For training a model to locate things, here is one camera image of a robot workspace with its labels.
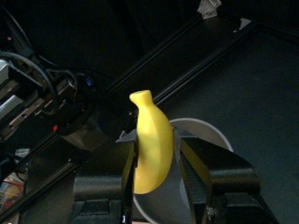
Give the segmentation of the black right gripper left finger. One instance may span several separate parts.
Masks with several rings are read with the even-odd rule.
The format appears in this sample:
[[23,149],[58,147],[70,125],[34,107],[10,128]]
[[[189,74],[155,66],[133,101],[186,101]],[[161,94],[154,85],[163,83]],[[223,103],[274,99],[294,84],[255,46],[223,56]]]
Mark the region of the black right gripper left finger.
[[137,132],[108,140],[79,168],[70,224],[131,224]]

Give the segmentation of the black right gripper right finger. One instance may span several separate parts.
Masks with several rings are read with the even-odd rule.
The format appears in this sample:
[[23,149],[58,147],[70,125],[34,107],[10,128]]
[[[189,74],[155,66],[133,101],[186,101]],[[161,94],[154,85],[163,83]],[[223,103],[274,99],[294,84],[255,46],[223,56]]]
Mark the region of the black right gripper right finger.
[[183,129],[174,130],[174,139],[191,224],[279,224],[253,164]]

